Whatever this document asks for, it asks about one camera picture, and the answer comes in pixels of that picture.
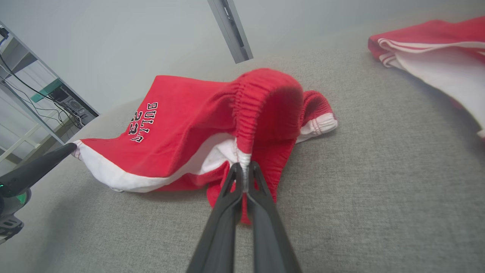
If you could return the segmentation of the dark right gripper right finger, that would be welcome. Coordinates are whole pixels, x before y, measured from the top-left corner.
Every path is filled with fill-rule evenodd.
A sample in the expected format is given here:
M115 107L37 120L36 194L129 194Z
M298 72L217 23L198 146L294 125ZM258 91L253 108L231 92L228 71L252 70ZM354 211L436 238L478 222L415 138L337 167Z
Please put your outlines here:
M257 162L248 166L248 217L253 226L255 273L301 273L272 195Z

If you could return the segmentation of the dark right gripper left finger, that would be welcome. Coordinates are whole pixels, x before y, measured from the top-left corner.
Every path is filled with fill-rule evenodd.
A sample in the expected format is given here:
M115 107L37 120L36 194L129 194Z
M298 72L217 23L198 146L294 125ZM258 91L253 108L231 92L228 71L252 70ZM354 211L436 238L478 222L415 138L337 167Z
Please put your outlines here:
M226 176L187 273L232 273L236 225L241 220L243 170L234 164Z

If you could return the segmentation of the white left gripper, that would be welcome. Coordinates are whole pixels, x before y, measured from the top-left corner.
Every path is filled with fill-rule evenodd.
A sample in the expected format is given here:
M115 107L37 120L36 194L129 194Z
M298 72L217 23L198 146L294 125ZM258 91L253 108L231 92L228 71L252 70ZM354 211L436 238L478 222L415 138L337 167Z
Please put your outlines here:
M77 149L67 143L58 149L26 163L0 178L0 243L17 235L24 223L15 217L31 199L30 188Z

